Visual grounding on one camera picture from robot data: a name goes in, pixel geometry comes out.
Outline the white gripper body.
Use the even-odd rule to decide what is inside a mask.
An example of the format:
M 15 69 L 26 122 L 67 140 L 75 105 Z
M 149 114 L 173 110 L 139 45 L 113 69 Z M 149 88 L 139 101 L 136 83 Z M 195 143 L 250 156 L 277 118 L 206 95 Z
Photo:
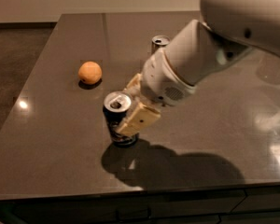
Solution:
M 164 49 L 158 49 L 144 64 L 141 93 L 154 103 L 175 106 L 195 92 L 181 80 L 167 62 Z

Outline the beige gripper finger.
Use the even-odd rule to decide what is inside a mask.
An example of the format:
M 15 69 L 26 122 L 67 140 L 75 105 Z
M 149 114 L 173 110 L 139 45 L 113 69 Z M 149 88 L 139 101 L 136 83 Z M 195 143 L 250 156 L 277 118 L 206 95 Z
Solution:
M 120 135 L 131 137 L 155 123 L 160 117 L 161 112 L 158 109 L 139 102 L 128 111 L 127 116 L 116 128 L 116 132 Z
M 128 92 L 130 95 L 138 95 L 141 90 L 141 78 L 142 76 L 137 73 L 126 85 L 124 91 Z

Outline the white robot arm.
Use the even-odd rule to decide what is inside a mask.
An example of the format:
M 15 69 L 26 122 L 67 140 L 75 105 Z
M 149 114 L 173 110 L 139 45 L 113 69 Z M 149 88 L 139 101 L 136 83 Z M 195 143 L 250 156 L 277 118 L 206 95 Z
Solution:
M 191 21 L 157 49 L 128 83 L 132 106 L 117 133 L 139 133 L 160 118 L 163 105 L 177 105 L 251 48 L 280 58 L 280 0 L 200 0 L 200 11 L 203 21 Z

